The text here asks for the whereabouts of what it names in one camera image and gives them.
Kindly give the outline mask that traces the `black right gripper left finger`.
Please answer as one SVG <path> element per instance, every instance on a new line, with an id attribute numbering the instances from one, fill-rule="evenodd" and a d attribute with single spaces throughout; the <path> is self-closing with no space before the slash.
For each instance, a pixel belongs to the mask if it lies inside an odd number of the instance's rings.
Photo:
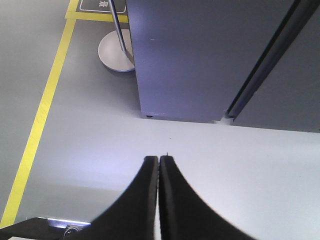
<path id="1" fill-rule="evenodd" d="M 121 196 L 76 240 L 153 240 L 157 204 L 159 160 L 146 156 L 136 176 Z"/>

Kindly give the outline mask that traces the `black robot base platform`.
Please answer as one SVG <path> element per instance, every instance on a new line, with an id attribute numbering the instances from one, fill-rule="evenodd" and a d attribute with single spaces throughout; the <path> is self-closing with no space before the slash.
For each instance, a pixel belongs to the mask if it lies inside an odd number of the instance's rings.
<path id="1" fill-rule="evenodd" d="M 18 237 L 27 240 L 68 240 L 73 233 L 77 233 L 90 226 L 89 222 L 67 219 L 33 217 L 0 229 L 2 240 Z"/>

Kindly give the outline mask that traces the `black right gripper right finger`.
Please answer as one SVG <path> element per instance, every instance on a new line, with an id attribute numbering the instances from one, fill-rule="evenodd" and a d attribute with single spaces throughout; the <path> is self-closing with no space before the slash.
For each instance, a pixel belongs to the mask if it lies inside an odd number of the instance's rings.
<path id="1" fill-rule="evenodd" d="M 192 189 L 172 156 L 159 161 L 159 219 L 163 240 L 252 240 Z"/>

